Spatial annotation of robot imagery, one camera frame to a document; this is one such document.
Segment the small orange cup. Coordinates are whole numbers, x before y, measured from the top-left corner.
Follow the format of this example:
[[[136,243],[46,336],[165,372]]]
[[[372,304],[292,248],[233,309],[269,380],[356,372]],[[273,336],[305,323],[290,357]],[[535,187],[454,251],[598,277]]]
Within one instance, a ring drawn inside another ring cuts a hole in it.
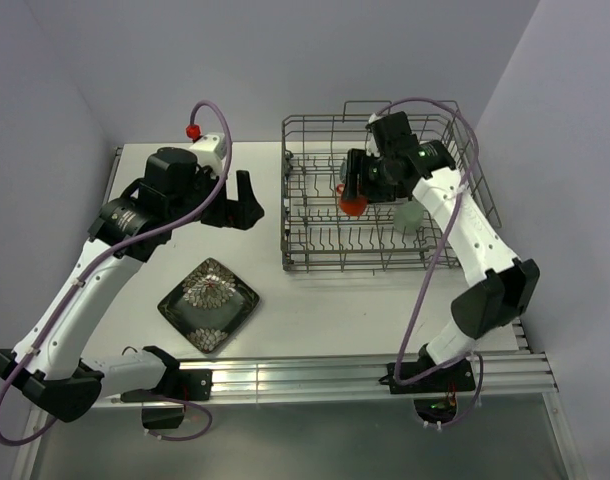
[[[338,184],[335,188],[339,209],[348,216],[360,217],[367,208],[368,199],[363,195],[358,195],[355,199],[345,200],[343,197],[344,187],[344,184]]]

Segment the mint green cup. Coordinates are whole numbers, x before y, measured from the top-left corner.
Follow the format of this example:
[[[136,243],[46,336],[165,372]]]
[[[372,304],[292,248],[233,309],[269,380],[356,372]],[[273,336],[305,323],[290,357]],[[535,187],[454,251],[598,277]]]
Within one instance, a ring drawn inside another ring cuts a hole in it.
[[[424,211],[416,200],[399,205],[393,216],[393,228],[401,235],[415,234],[423,224]]]

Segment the black floral square plate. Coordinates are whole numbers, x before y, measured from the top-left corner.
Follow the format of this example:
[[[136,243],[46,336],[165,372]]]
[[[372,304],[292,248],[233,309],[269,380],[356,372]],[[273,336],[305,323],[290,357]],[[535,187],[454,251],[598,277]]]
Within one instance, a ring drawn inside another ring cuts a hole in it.
[[[196,266],[157,305],[162,317],[195,349],[218,352],[252,316],[260,296],[213,258]]]

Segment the blue patterned bowl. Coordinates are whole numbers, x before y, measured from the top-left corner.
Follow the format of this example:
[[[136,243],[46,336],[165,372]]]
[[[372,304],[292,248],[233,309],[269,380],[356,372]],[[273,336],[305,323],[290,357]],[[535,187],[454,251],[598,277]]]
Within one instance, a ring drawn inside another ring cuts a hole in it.
[[[346,180],[347,179],[347,169],[348,169],[347,161],[345,160],[342,162],[342,164],[340,166],[340,172],[339,172],[339,179],[340,179],[340,182],[343,184],[346,183],[346,181],[347,181]]]

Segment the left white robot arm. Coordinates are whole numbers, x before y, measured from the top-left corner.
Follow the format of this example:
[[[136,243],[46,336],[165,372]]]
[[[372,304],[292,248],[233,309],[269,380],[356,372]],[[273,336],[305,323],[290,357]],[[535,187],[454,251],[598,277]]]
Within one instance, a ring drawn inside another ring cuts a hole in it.
[[[195,221],[248,230],[263,217],[247,171],[237,171],[238,197],[228,199],[231,163],[229,142],[207,150],[161,147],[151,154],[143,175],[101,207],[68,282],[38,323],[13,348],[0,349],[3,388],[16,388],[65,423],[103,397],[175,395],[180,364],[159,347],[101,361],[82,353],[116,296],[174,230]]]

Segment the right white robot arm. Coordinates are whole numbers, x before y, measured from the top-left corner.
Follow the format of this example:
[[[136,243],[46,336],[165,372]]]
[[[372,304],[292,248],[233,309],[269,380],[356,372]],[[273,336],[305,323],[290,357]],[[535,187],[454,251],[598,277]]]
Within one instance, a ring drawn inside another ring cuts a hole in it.
[[[337,187],[338,206],[358,217],[370,204],[409,197],[439,226],[436,248],[451,247],[468,288],[451,303],[451,318],[427,343],[418,365],[420,383],[437,390],[453,374],[451,364],[471,353],[487,333],[526,310],[540,277],[534,260],[522,260],[482,213],[448,148],[422,143],[403,112],[372,115],[369,149],[351,149]]]

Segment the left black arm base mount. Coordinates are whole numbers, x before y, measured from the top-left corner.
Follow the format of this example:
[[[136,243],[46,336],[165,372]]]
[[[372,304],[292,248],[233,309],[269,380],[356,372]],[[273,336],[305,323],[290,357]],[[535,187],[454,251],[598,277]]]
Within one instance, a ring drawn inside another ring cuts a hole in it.
[[[141,423],[148,431],[154,431],[165,437],[165,430],[175,430],[184,420],[195,417],[195,412],[201,411],[198,420],[204,420],[205,425],[199,431],[207,433],[212,426],[213,416],[202,406],[202,402],[210,399],[213,371],[211,369],[179,370],[166,386],[147,390],[133,390],[120,395],[122,403],[153,403],[163,401],[172,407],[143,406],[141,408]]]

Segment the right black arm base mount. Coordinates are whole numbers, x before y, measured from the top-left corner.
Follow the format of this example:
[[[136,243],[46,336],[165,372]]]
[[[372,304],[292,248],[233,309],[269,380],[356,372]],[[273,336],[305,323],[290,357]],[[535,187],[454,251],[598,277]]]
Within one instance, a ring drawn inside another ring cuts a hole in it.
[[[440,432],[479,403],[483,375],[479,373],[475,380],[472,364],[466,358],[452,361],[445,368],[436,367],[427,356],[402,362],[399,381],[394,377],[395,366],[395,362],[388,363],[378,383],[391,395],[414,395],[414,411],[424,429]]]

